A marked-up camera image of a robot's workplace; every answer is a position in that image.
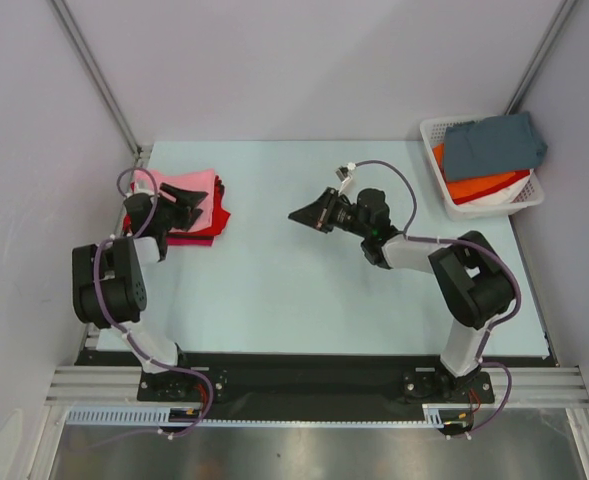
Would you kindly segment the pink t shirt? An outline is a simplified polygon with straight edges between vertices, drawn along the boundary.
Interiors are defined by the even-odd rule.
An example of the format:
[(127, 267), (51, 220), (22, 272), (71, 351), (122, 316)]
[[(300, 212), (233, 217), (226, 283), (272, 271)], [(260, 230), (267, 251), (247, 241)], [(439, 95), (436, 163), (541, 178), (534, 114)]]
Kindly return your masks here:
[(124, 205), (124, 225), (142, 235), (212, 233), (221, 203), (221, 183), (213, 169), (180, 175), (137, 170)]

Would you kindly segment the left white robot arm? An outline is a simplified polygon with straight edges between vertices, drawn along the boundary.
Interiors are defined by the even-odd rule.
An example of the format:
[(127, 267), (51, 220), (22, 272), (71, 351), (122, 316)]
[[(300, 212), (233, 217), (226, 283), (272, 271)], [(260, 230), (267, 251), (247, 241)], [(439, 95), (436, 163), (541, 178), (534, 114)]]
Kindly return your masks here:
[(144, 372), (163, 372), (159, 385), (176, 400), (193, 392), (195, 376), (178, 365), (177, 344), (146, 326), (143, 268), (165, 260), (170, 231), (190, 229), (205, 213), (209, 196), (166, 183), (151, 192), (128, 194), (123, 202), (129, 218), (126, 233), (72, 250), (72, 302), (77, 318), (117, 333)]

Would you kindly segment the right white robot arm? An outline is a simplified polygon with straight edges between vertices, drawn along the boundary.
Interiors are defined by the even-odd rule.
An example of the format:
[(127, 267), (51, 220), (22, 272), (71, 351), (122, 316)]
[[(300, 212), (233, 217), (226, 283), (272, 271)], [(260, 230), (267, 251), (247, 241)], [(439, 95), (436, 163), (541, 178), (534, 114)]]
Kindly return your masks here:
[(360, 237), (364, 257), (379, 268), (433, 275), (453, 316), (435, 388), (447, 401), (470, 391), (492, 330), (513, 318), (522, 302), (514, 274), (480, 232), (454, 239), (411, 236), (393, 226), (385, 193), (373, 188), (355, 202), (328, 188), (288, 218), (322, 233), (338, 228)]

